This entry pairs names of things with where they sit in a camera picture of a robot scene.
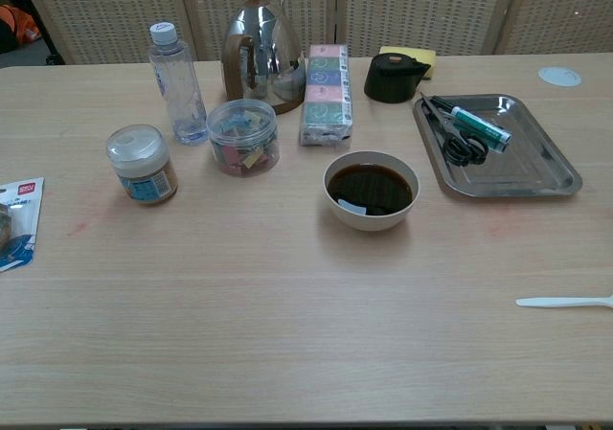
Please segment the white plastic spoon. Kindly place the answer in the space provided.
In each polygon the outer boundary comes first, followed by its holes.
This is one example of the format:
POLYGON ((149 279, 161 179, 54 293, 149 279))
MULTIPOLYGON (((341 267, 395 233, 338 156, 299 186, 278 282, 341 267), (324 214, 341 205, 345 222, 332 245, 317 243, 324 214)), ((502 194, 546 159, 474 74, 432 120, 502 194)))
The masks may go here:
POLYGON ((613 295, 606 297, 534 297, 517 299, 519 307, 565 308, 584 306, 604 306, 613 308, 613 295))

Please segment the clear plastic water bottle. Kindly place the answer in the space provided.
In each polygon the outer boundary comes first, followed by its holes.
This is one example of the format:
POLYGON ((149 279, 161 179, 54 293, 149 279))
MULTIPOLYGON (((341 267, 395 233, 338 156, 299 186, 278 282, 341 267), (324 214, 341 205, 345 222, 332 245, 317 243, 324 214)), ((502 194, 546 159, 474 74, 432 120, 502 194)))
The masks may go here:
POLYGON ((192 50, 167 21, 149 27, 148 58, 166 103, 174 138, 199 146, 208 139, 207 114, 193 66, 192 50))

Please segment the green marker pen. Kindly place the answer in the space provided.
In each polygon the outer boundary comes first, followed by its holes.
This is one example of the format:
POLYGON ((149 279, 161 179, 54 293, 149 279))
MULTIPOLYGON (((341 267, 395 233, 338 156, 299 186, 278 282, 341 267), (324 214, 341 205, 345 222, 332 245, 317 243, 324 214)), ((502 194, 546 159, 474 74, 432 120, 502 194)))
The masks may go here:
POLYGON ((449 117, 456 127, 483 139, 488 147, 495 152, 503 153, 511 142, 512 135, 505 128, 491 123, 441 97, 432 96, 430 101, 442 111, 444 116, 449 117))

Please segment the wooden rattan folding screen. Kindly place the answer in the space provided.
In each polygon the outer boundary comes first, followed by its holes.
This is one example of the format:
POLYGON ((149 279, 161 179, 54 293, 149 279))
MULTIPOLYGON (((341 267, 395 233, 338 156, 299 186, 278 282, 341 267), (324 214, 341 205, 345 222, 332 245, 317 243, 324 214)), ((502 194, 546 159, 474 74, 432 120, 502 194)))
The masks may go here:
MULTIPOLYGON (((140 62, 149 26, 174 22, 200 60, 217 60, 245 0, 31 0, 68 64, 140 62)), ((268 0, 301 43, 383 46, 441 56, 613 53, 613 0, 268 0)))

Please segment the orange object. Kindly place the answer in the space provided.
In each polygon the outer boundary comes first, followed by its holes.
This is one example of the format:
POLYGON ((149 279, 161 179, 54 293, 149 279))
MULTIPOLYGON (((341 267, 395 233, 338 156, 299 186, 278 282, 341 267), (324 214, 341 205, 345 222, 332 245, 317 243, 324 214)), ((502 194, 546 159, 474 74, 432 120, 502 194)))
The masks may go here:
POLYGON ((34 19, 11 5, 0 5, 0 54, 42 37, 34 19))

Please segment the small black teapot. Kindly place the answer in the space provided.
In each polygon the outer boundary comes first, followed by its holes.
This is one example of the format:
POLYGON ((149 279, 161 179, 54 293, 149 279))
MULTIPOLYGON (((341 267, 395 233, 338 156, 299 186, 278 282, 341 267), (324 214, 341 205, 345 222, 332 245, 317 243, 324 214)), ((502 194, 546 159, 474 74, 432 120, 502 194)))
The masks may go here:
POLYGON ((372 58, 364 93, 372 100, 401 103, 411 100, 431 65, 400 53, 383 53, 372 58))

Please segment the white round table grommet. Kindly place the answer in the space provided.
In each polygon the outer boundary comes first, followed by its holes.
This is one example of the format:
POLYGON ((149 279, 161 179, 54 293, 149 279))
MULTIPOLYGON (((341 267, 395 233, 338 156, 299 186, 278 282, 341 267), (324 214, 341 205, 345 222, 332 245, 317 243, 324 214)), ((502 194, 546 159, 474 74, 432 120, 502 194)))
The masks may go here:
POLYGON ((565 67, 544 67, 538 71, 538 76, 543 81, 559 87, 575 87, 582 84, 581 75, 565 67))

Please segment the multicolour tissue pack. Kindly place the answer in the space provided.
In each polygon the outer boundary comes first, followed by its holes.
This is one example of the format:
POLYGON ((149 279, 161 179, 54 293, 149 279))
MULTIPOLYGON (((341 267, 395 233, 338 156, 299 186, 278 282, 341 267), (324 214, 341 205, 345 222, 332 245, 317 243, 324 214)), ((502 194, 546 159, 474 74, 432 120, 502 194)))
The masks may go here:
POLYGON ((352 89, 345 44, 311 45, 299 130, 303 147, 349 147, 352 89))

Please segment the yellow sponge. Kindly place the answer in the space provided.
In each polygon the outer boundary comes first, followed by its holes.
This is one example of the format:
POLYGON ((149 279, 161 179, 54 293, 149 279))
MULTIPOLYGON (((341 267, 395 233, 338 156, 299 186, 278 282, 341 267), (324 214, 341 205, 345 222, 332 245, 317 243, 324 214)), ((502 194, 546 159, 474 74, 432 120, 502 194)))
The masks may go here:
POLYGON ((430 67, 424 75, 424 79, 431 80, 434 76, 437 55, 434 50, 409 48, 401 46, 381 46, 381 54, 402 54, 415 59, 418 62, 429 64, 430 67))

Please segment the clear jar of binder clips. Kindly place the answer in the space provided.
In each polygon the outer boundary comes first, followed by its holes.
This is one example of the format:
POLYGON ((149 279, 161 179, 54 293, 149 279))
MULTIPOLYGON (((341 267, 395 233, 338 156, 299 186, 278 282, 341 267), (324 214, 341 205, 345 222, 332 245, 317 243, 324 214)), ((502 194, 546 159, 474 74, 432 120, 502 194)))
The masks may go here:
POLYGON ((276 113, 266 102, 226 102, 209 114, 206 124, 216 165, 223 172, 252 176, 279 161, 276 113))

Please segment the stainless steel tray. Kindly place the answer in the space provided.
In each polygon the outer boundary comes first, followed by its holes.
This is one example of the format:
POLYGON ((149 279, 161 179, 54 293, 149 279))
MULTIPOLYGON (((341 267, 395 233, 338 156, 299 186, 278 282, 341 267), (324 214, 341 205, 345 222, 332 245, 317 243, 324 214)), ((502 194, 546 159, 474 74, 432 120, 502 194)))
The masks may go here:
POLYGON ((526 105, 505 94, 446 96, 511 134, 508 145, 488 141, 481 165, 459 167, 443 155, 441 127, 421 99, 414 116, 433 171, 444 192, 475 198, 543 197, 573 195, 582 178, 564 157, 526 105))

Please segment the small white-lidded can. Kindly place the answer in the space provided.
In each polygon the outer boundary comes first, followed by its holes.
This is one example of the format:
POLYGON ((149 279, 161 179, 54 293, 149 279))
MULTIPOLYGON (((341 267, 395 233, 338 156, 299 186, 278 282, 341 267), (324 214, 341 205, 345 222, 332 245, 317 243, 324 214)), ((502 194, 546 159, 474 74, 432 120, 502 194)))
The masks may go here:
POLYGON ((167 143, 148 124, 132 124, 112 133, 106 142, 108 159, 127 195, 141 204, 171 198, 178 189, 167 143))

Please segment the beige bowl of dark liquid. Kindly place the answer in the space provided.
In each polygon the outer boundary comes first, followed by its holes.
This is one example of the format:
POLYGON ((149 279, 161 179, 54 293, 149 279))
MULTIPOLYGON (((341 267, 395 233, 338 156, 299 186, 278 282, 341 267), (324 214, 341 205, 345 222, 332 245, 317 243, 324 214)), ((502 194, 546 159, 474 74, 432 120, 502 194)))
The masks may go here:
POLYGON ((334 159, 323 175, 325 199, 334 215, 353 229, 390 229, 410 212, 420 194, 415 171, 382 151, 358 150, 334 159))

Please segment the steel gooseneck kettle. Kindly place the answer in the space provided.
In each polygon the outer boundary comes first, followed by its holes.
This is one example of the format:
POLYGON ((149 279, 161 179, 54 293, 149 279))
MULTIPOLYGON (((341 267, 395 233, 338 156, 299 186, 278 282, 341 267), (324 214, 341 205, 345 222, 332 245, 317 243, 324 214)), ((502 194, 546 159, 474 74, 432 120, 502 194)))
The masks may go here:
POLYGON ((307 67, 301 42, 285 9, 268 0, 246 0, 232 20, 221 53, 229 101, 266 102, 287 113, 305 98, 307 67))

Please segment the black scissors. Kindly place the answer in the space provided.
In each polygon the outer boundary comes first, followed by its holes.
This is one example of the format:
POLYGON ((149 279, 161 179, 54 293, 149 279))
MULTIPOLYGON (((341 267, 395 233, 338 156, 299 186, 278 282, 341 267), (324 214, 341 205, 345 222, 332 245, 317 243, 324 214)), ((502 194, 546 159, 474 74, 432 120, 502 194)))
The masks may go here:
POLYGON ((421 93, 422 108, 437 140, 444 159, 457 167, 482 165, 488 156, 488 146, 474 133, 460 130, 447 117, 452 103, 438 96, 427 97, 421 93))

